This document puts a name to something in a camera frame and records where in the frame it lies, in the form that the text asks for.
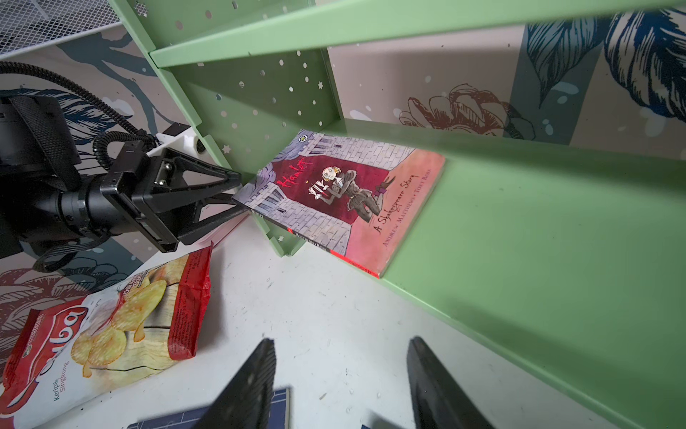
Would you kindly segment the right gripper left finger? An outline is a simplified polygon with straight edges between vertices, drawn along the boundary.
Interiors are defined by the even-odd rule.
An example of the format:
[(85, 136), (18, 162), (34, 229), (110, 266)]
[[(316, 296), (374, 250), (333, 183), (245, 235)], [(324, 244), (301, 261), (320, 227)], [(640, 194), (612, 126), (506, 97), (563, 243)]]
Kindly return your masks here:
[(193, 429), (268, 427), (275, 373), (274, 341), (265, 338)]

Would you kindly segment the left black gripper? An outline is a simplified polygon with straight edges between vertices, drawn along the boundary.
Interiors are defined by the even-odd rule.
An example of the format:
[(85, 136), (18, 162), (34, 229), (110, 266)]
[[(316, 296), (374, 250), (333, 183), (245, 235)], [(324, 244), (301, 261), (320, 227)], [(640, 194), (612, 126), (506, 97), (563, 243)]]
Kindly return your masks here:
[(52, 186), (31, 197), (31, 246), (37, 252), (66, 247), (73, 252), (82, 241), (98, 241), (139, 232), (162, 252), (183, 245), (218, 243), (248, 215), (242, 205), (199, 207), (177, 231), (177, 208), (195, 204), (241, 186), (241, 174), (164, 148), (146, 153), (150, 143), (125, 140), (116, 158), (108, 154), (110, 140), (95, 140), (93, 153), (104, 173), (80, 177), (74, 191)]

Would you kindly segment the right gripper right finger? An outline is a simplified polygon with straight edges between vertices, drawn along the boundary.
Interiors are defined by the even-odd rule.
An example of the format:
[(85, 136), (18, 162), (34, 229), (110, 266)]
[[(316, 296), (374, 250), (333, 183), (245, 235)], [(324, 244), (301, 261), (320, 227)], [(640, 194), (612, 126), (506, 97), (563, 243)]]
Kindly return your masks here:
[(407, 371), (416, 428), (493, 428), (419, 336), (409, 343)]

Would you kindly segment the pink red illustrated book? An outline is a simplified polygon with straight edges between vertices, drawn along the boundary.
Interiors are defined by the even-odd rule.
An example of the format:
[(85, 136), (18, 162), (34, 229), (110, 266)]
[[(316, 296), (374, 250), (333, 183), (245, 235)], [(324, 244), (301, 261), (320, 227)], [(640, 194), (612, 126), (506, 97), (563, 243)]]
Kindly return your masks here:
[(445, 164), (424, 149), (301, 130), (235, 200), (380, 278)]

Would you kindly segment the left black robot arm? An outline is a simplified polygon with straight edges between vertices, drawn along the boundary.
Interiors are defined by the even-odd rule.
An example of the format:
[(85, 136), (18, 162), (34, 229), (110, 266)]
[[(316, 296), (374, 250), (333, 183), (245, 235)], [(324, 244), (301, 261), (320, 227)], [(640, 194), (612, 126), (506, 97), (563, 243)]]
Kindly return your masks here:
[(103, 134), (103, 172), (84, 175), (56, 100), (3, 98), (2, 256), (30, 246), (49, 265), (130, 232), (173, 252), (244, 213), (233, 196), (239, 173), (150, 145), (142, 133)]

